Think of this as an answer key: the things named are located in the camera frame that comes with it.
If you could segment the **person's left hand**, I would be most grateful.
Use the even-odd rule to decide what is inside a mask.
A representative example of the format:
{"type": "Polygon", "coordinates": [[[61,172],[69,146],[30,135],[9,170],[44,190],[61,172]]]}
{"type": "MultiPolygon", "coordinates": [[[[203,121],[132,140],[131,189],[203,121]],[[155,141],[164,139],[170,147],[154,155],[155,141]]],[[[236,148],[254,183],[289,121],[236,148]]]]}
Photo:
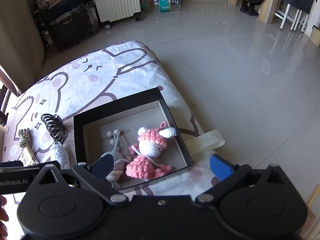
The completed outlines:
{"type": "Polygon", "coordinates": [[[8,236],[8,230],[4,221],[7,222],[9,220],[9,216],[4,210],[3,206],[7,204],[7,199],[3,196],[1,196],[1,204],[0,204],[0,238],[1,240],[6,240],[8,236]]]}

